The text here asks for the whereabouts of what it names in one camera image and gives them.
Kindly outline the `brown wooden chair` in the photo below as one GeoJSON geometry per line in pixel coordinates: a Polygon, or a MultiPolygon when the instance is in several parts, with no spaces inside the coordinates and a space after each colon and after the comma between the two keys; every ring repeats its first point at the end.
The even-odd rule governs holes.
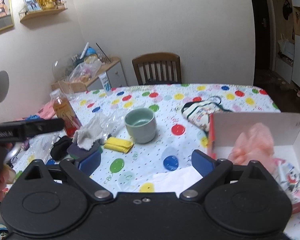
{"type": "Polygon", "coordinates": [[[181,84],[180,57],[174,53],[143,54],[132,59],[138,85],[181,84]]]}

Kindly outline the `wooden wall shelf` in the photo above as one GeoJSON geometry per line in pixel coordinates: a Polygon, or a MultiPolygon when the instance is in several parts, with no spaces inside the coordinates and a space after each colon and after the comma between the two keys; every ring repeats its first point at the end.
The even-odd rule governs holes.
{"type": "Polygon", "coordinates": [[[53,9],[46,9],[46,10],[36,10],[36,11],[29,11],[27,6],[24,6],[19,11],[19,19],[20,23],[25,22],[26,20],[32,18],[38,18],[41,16],[47,15],[56,15],[68,9],[67,2],[63,2],[62,4],[58,4],[56,8],[53,9]]]}

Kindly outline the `black soft pad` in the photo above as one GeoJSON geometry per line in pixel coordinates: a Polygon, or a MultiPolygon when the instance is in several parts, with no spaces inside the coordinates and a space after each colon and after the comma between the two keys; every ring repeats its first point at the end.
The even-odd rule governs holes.
{"type": "Polygon", "coordinates": [[[61,137],[54,143],[50,155],[54,161],[62,160],[68,153],[67,149],[72,145],[72,139],[68,136],[61,137]]]}

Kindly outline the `small photo frame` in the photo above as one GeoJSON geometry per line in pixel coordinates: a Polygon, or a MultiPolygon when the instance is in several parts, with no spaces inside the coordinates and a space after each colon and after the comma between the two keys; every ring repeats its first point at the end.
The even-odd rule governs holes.
{"type": "Polygon", "coordinates": [[[25,3],[26,11],[27,12],[37,12],[41,11],[41,7],[37,0],[23,0],[25,3]]]}

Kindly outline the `balloon pattern tablecloth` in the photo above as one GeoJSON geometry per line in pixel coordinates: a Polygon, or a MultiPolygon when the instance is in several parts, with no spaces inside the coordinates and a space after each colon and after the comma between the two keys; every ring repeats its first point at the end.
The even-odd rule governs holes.
{"type": "Polygon", "coordinates": [[[300,239],[300,212],[257,160],[233,164],[225,182],[202,201],[180,194],[202,179],[192,152],[207,154],[209,133],[181,114],[188,102],[219,96],[232,112],[281,113],[265,90],[239,85],[155,85],[81,93],[72,103],[86,125],[96,113],[149,108],[157,133],[124,154],[102,149],[89,176],[113,194],[91,202],[59,164],[41,158],[21,172],[1,204],[9,239],[300,239]]]}

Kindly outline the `blue crumpled item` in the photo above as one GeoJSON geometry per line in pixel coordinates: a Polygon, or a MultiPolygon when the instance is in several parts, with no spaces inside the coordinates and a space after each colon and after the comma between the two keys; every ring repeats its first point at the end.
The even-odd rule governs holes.
{"type": "Polygon", "coordinates": [[[28,121],[28,120],[38,120],[41,119],[40,116],[34,114],[34,115],[29,115],[28,117],[26,117],[24,120],[28,121]]]}

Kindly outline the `white fluffy cloth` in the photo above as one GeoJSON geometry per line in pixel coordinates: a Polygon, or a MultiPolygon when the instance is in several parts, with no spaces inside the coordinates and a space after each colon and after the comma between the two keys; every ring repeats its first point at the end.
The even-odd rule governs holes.
{"type": "Polygon", "coordinates": [[[84,126],[74,133],[72,142],[78,148],[90,150],[95,142],[100,139],[105,141],[107,132],[107,116],[103,113],[96,113],[95,116],[84,126]]]}

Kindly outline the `printed plastic bag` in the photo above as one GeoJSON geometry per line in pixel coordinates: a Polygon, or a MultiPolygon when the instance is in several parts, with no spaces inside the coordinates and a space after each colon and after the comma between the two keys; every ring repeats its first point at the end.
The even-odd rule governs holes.
{"type": "Polygon", "coordinates": [[[293,204],[300,202],[300,172],[286,160],[275,158],[274,178],[293,204]]]}

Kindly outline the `yellow cloth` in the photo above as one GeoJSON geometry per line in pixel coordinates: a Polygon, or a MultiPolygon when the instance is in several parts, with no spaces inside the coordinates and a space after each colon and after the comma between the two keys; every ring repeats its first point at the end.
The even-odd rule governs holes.
{"type": "Polygon", "coordinates": [[[132,147],[133,143],[129,140],[123,140],[116,137],[109,137],[104,144],[104,148],[116,152],[128,153],[132,147]]]}

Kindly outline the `clear zip plastic bag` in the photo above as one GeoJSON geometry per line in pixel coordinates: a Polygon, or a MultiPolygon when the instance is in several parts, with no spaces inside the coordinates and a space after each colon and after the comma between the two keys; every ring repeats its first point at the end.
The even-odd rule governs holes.
{"type": "Polygon", "coordinates": [[[113,113],[101,119],[100,128],[101,140],[106,142],[109,137],[114,137],[123,129],[125,125],[125,116],[128,114],[127,109],[116,109],[113,113]]]}

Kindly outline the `purple green sponge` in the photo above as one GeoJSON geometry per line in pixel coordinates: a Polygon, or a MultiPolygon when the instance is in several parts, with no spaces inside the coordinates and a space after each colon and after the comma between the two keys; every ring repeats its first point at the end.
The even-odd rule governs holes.
{"type": "Polygon", "coordinates": [[[75,160],[75,165],[78,169],[92,168],[95,170],[101,163],[103,150],[98,141],[93,143],[89,150],[79,148],[77,143],[72,143],[67,149],[67,153],[75,160]]]}

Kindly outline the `pink paper sheet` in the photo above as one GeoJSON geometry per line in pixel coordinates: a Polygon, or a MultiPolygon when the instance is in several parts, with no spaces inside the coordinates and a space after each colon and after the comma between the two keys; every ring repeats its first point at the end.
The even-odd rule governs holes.
{"type": "Polygon", "coordinates": [[[40,116],[41,119],[49,120],[55,116],[55,111],[53,109],[53,102],[50,101],[46,103],[37,113],[36,115],[40,116]]]}

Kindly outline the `red white cardboard box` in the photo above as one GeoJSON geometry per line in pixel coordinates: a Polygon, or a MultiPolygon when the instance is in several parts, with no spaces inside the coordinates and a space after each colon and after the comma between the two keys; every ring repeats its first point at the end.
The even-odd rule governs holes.
{"type": "Polygon", "coordinates": [[[234,164],[259,161],[300,212],[300,113],[214,113],[207,153],[234,164]]]}

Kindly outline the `white wall cabinets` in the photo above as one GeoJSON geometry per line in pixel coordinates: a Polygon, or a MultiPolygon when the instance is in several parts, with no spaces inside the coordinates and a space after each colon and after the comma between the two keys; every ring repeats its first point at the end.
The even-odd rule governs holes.
{"type": "Polygon", "coordinates": [[[300,88],[300,0],[272,0],[275,72],[300,88]]]}

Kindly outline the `pale green ceramic mug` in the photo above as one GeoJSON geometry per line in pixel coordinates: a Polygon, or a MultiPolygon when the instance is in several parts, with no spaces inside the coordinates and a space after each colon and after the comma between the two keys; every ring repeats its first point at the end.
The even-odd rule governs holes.
{"type": "Polygon", "coordinates": [[[155,114],[149,108],[131,110],[125,116],[125,126],[128,134],[137,144],[152,141],[157,133],[155,114]]]}

